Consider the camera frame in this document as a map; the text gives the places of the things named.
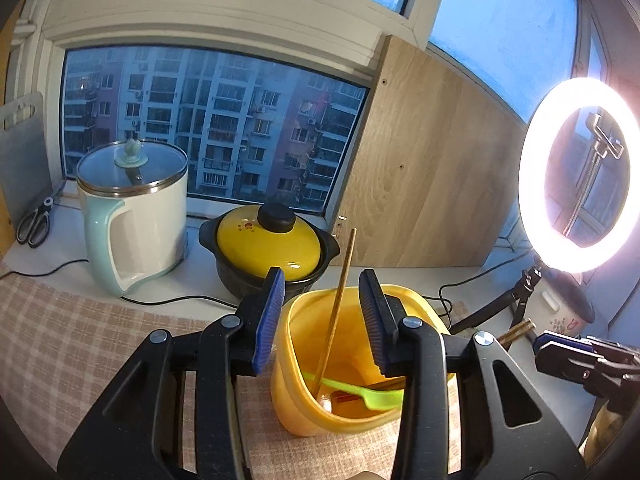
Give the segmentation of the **right hand in glove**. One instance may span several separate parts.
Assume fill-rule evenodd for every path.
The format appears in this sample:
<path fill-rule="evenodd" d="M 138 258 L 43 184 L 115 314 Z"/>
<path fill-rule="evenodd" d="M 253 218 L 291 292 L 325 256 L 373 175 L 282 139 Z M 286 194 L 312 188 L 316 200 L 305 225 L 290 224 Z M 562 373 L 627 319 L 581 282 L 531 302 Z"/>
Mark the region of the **right hand in glove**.
<path fill-rule="evenodd" d="M 623 424 L 623 416 L 611 411 L 608 408 L 608 401 L 605 401 L 598 409 L 596 417 L 589 426 L 588 434 L 579 448 L 587 467 L 596 463 L 600 455 L 620 432 Z"/>

